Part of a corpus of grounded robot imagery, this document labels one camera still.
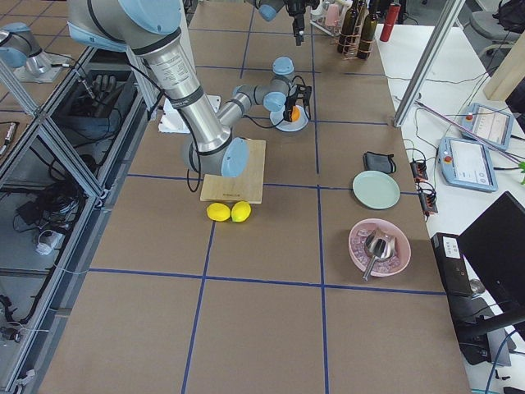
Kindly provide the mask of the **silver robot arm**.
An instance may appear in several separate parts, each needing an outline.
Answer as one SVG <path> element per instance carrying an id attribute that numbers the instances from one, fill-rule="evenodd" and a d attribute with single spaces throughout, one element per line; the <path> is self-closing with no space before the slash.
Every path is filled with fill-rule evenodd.
<path id="1" fill-rule="evenodd" d="M 264 106 L 280 128 L 302 129 L 309 116 L 311 87 L 294 73 L 290 58 L 272 64 L 267 85 L 241 85 L 214 111 L 180 43 L 184 10 L 177 1 L 71 1 L 70 36 L 86 46 L 113 52 L 131 50 L 144 59 L 157 87 L 189 128 L 185 164 L 198 174 L 239 176 L 249 160 L 246 140 L 233 125 L 251 107 Z"/>
<path id="2" fill-rule="evenodd" d="M 316 9 L 319 0 L 262 0 L 253 1 L 253 6 L 265 21 L 272 21 L 282 8 L 285 8 L 292 20 L 295 44 L 301 46 L 304 41 L 304 15 L 308 7 Z"/>

